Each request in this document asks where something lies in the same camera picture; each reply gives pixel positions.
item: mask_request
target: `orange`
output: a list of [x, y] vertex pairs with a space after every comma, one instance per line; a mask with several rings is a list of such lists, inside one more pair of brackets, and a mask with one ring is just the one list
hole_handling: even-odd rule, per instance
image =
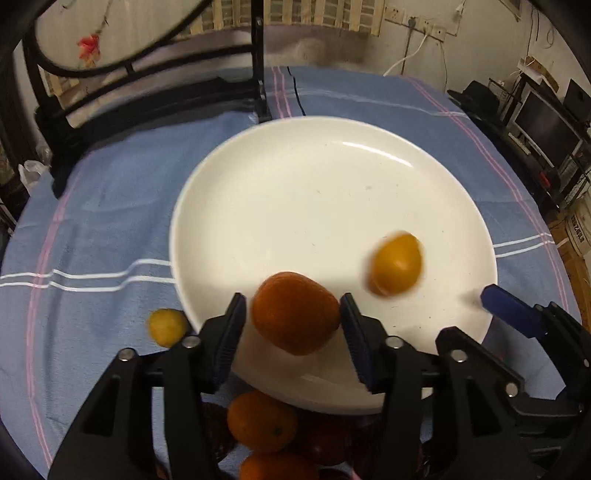
[[236, 397], [228, 408], [228, 428], [255, 453], [278, 452], [297, 433], [296, 411], [259, 391]]
[[252, 299], [251, 314], [259, 333], [292, 355], [319, 350], [340, 325], [339, 302], [333, 294], [293, 272], [267, 278]]
[[242, 462], [240, 480], [319, 480], [319, 473], [310, 461], [295, 453], [259, 453]]
[[403, 293], [414, 287], [422, 270], [420, 243], [410, 233], [403, 233], [387, 240], [374, 253], [370, 289], [382, 296]]

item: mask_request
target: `plastic bag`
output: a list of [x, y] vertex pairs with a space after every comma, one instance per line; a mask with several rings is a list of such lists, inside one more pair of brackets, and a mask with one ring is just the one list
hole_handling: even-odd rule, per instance
[[24, 164], [18, 166], [18, 173], [21, 177], [21, 182], [27, 189], [27, 192], [31, 194], [31, 191], [41, 178], [43, 172], [49, 167], [37, 160], [27, 160]]

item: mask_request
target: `computer monitor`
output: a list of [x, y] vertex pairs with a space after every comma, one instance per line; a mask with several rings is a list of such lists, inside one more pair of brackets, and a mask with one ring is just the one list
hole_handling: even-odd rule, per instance
[[579, 122], [585, 123], [591, 120], [591, 96], [574, 80], [569, 83], [563, 105]]
[[559, 168], [579, 144], [578, 135], [549, 104], [530, 92], [515, 124]]

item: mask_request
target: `table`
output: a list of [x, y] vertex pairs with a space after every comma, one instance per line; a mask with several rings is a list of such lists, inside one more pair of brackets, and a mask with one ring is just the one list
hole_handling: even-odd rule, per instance
[[[307, 67], [267, 70], [266, 85], [275, 119], [303, 112], [352, 118], [433, 155], [479, 208], [495, 244], [499, 285], [528, 304], [556, 301], [579, 316], [533, 199], [441, 93], [406, 77]], [[116, 352], [159, 349], [145, 319], [157, 308], [181, 308], [168, 260], [177, 195], [212, 149], [254, 124], [252, 114], [225, 112], [137, 131], [89, 153], [59, 201], [48, 177], [33, 191], [0, 274], [0, 406], [11, 436], [42, 475]], [[502, 322], [493, 320], [483, 344], [524, 376], [530, 394], [550, 398], [563, 388], [539, 344]], [[246, 388], [232, 377], [210, 400], [227, 405]], [[165, 460], [159, 393], [154, 405], [155, 448]], [[221, 467], [235, 475], [245, 455], [238, 449]]]

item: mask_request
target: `white power cord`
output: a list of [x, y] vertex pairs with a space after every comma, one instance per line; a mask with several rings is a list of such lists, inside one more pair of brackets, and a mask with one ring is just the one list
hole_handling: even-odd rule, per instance
[[532, 63], [535, 63], [535, 59], [533, 59], [533, 60], [532, 60], [531, 62], [529, 62], [527, 65], [525, 65], [525, 62], [524, 62], [523, 68], [522, 68], [522, 69], [519, 69], [519, 70], [516, 70], [516, 71], [514, 71], [513, 73], [511, 73], [511, 75], [509, 75], [509, 78], [511, 78], [511, 77], [512, 77], [513, 75], [515, 75], [516, 73], [523, 72], [523, 71], [524, 71], [524, 70], [525, 70], [527, 67], [529, 67], [529, 66], [530, 66]]
[[414, 57], [419, 50], [421, 50], [421, 47], [423, 46], [423, 44], [425, 43], [425, 40], [427, 39], [428, 35], [427, 33], [425, 33], [425, 36], [423, 37], [423, 40], [421, 41], [421, 44], [418, 46], [417, 51], [415, 53], [411, 53], [410, 55], [404, 57], [403, 59], [398, 60], [394, 65], [392, 65], [388, 70], [386, 70], [384, 72], [384, 77], [388, 76], [388, 73], [390, 73], [392, 70], [394, 70], [398, 65], [400, 65], [402, 62], [404, 62], [405, 60], [411, 59], [412, 57]]

